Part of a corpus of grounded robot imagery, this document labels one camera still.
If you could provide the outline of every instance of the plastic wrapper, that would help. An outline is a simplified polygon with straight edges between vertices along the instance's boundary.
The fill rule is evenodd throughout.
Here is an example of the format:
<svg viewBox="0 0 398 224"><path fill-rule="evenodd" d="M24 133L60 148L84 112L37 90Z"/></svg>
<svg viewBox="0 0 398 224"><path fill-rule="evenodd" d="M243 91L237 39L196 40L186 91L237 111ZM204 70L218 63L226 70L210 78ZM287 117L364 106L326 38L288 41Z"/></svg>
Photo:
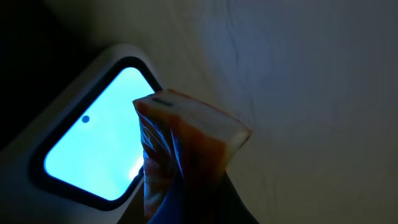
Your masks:
<svg viewBox="0 0 398 224"><path fill-rule="evenodd" d="M164 90L135 100L144 148L144 216L149 221L181 175L192 195L217 189L251 130L230 115L187 95Z"/></svg>

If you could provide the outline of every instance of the phone frame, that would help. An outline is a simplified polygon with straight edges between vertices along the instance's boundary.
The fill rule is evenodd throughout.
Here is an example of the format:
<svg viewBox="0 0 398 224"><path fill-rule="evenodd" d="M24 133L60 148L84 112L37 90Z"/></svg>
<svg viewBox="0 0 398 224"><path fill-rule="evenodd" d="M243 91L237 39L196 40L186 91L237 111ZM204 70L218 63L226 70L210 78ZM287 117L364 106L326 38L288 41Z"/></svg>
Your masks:
<svg viewBox="0 0 398 224"><path fill-rule="evenodd" d="M35 150L29 164L29 177L36 187L102 211L114 210L121 206L130 197L144 175L142 168L125 193L118 199L112 201L106 200L93 193L54 178L48 175L44 169L44 159L51 148L70 129L76 120L86 111L95 99L97 99L97 97L117 77L117 75L119 75L123 69L128 67L139 70L155 92L162 89L153 76L151 70L138 57L127 56L116 62L77 103L77 105L61 120L61 122L44 138Z"/></svg>

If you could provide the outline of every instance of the wall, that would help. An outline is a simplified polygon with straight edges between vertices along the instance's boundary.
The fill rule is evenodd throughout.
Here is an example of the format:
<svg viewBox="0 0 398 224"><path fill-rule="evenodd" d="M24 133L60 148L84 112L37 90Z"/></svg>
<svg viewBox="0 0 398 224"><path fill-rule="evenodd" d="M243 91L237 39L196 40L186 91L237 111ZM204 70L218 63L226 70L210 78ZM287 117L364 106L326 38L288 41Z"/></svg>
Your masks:
<svg viewBox="0 0 398 224"><path fill-rule="evenodd" d="M396 1L46 3L252 127L228 173L261 223L398 222Z"/></svg>

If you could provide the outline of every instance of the smartphone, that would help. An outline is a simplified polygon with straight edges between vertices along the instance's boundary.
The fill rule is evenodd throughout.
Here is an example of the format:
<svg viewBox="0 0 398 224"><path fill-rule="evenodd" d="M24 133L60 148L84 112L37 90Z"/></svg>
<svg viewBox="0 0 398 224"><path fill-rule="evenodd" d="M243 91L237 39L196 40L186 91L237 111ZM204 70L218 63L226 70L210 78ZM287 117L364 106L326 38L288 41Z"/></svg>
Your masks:
<svg viewBox="0 0 398 224"><path fill-rule="evenodd" d="M152 93L138 69L122 69L51 147L44 171L105 200L120 198L144 162L132 101Z"/></svg>

